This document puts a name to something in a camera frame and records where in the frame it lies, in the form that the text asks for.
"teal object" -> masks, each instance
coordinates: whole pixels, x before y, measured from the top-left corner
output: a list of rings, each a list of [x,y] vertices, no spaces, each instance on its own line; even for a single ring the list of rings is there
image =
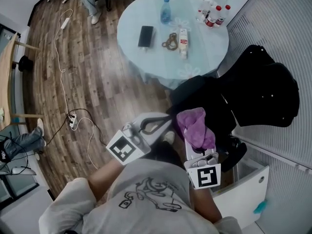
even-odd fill
[[[164,0],[164,4],[162,5],[161,11],[160,11],[160,21],[163,24],[168,24],[171,19],[171,8],[169,4],[170,0]]]
[[[264,200],[257,206],[257,208],[253,211],[253,213],[254,214],[261,213],[266,208],[266,206],[267,206],[267,201]]]
[[[145,83],[151,78],[169,89],[198,75],[216,71],[229,46],[225,25],[209,29],[196,20],[198,7],[203,0],[170,0],[171,21],[160,21],[164,0],[135,0],[122,13],[117,27],[120,52],[130,68],[129,73],[140,75]],[[153,26],[151,47],[138,48],[142,26]],[[188,56],[180,57],[179,49],[170,51],[162,47],[172,32],[188,31]]]

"person's arm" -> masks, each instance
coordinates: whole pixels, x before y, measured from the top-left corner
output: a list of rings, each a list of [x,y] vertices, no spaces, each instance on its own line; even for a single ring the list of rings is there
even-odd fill
[[[112,159],[88,179],[76,178],[67,183],[40,217],[40,234],[64,234],[72,229],[81,231],[83,216],[94,209],[122,170],[123,166]]]
[[[213,224],[222,219],[222,215],[218,207],[215,205],[208,188],[199,190],[191,188],[190,192],[195,211],[199,215]]]

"cartoon drawing on shirt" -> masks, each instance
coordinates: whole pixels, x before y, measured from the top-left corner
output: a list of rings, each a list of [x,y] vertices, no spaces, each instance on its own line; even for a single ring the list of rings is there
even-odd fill
[[[157,198],[165,197],[168,194],[171,194],[170,197],[172,198],[172,201],[162,203],[162,205],[160,205],[157,202]],[[179,209],[181,209],[181,206],[178,204],[174,204],[173,194],[174,192],[168,188],[167,183],[154,182],[153,178],[148,177],[143,179],[142,182],[136,184],[135,192],[125,193],[124,197],[126,199],[119,204],[119,207],[127,209],[129,205],[131,205],[132,201],[134,200],[134,196],[136,195],[139,200],[147,199],[151,201],[158,210],[170,211],[175,213]]]

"teal cloth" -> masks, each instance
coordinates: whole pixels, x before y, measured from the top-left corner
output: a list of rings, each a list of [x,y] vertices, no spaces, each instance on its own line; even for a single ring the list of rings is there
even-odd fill
[[[157,78],[161,84],[175,89],[185,80],[215,71],[228,49],[229,36],[225,26],[208,28],[196,20],[202,0],[170,0],[171,21],[162,24],[160,10],[164,0],[136,0],[123,12],[117,27],[117,40],[130,68],[147,82]],[[138,48],[141,27],[153,26],[151,48]],[[188,58],[180,57],[179,49],[162,47],[171,32],[188,30]]]

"white shoe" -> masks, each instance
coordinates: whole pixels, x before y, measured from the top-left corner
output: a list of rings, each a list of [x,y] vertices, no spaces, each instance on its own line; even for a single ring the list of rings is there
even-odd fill
[[[91,24],[97,24],[99,17],[101,16],[102,12],[97,12],[96,14],[91,16]]]
[[[166,141],[168,142],[170,145],[172,145],[175,141],[175,137],[176,137],[176,134],[174,133],[174,131],[168,131],[164,138],[163,138],[163,141]]]
[[[41,136],[43,137],[44,136],[43,121],[40,118],[37,120],[37,127],[39,127],[41,129],[41,132],[42,132]]]

